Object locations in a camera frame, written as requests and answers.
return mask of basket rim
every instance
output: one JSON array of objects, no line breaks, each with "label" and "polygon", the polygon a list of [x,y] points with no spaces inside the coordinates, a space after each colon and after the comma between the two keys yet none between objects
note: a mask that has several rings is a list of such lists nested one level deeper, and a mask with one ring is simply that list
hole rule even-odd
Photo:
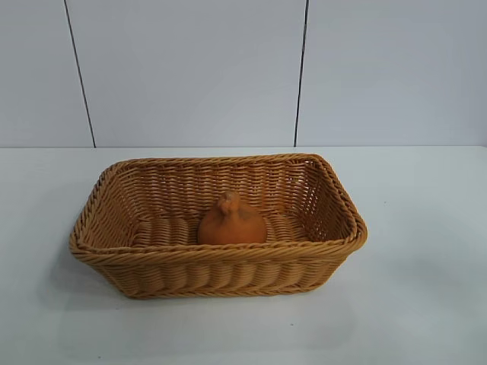
[{"label": "basket rim", "polygon": [[[228,245],[170,245],[170,246],[148,246],[144,248],[132,248],[132,247],[112,247],[112,248],[95,248],[93,246],[84,245],[82,238],[85,230],[89,227],[89,223],[93,216],[93,212],[101,204],[101,199],[97,199],[97,196],[103,193],[103,190],[107,186],[107,182],[113,178],[118,171],[122,168],[138,164],[138,163],[162,163],[181,165],[181,164],[195,164],[198,165],[222,165],[222,164],[236,164],[236,163],[259,163],[259,162],[279,162],[282,163],[289,161],[307,162],[312,160],[317,163],[322,170],[325,178],[332,183],[333,193],[336,196],[336,200],[341,202],[343,212],[345,213],[348,223],[351,224],[352,232],[345,238],[339,240],[325,240],[325,241],[275,241],[271,243],[239,243]],[[236,252],[248,252],[248,250],[273,251],[277,253],[279,251],[279,258],[282,258],[283,251],[286,250],[305,250],[303,254],[305,256],[347,256],[357,249],[360,249],[365,240],[367,239],[368,230],[365,222],[359,215],[357,208],[353,204],[349,197],[349,194],[343,188],[338,176],[335,174],[330,164],[319,154],[305,154],[305,153],[291,153],[291,154],[264,154],[264,155],[250,155],[250,156],[225,156],[225,157],[149,157],[149,158],[135,158],[129,160],[121,160],[108,166],[99,176],[97,183],[91,191],[82,212],[79,214],[76,220],[75,226],[69,236],[69,249],[73,255],[77,256],[81,261],[93,261],[94,257],[98,257],[95,260],[101,264],[101,262],[109,262],[111,258],[121,259],[122,256],[139,256],[144,262],[151,261],[151,257],[154,259],[156,255],[159,259],[162,256],[171,257],[171,261],[174,261],[174,256],[186,256],[201,252],[208,252],[212,254],[209,261],[215,260],[215,254],[221,257],[221,259],[228,259],[234,257]]]}]

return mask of white wall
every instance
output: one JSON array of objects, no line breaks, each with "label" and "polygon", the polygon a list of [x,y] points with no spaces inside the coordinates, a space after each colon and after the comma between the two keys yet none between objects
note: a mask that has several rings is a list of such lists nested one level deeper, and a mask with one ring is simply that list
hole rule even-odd
[{"label": "white wall", "polygon": [[[306,0],[68,0],[94,137],[291,146]],[[485,0],[310,0],[298,145],[487,145]],[[90,147],[63,0],[0,2],[0,147]]]},{"label": "white wall", "polygon": [[487,145],[485,0],[310,0],[298,145]]},{"label": "white wall", "polygon": [[0,147],[91,147],[62,0],[0,2]]},{"label": "white wall", "polygon": [[69,0],[98,146],[290,146],[305,0]]}]

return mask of wicker basket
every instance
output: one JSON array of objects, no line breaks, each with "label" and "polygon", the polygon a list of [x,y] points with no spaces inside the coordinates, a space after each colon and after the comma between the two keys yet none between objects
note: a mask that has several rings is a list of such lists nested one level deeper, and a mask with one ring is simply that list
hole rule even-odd
[{"label": "wicker basket", "polygon": [[[267,243],[198,245],[204,213],[236,189]],[[132,298],[293,294],[322,285],[367,238],[330,165],[312,154],[141,159],[105,170],[72,254]]]}]

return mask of woven basket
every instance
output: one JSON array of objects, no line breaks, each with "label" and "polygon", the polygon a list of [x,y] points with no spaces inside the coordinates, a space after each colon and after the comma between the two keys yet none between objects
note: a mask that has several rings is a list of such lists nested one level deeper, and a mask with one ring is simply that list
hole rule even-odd
[{"label": "woven basket", "polygon": [[[266,220],[266,243],[198,245],[203,215],[236,189]],[[69,247],[131,298],[293,294],[322,285],[367,238],[317,155],[141,159],[105,170]]]}]

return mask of white table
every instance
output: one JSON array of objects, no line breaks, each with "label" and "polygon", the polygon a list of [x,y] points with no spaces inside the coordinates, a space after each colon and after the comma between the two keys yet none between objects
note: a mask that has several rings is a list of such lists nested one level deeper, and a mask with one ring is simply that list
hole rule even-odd
[{"label": "white table", "polygon": [[[129,300],[71,257],[99,173],[133,157],[305,151],[370,230],[321,288]],[[0,363],[485,364],[487,148],[0,150]]]}]

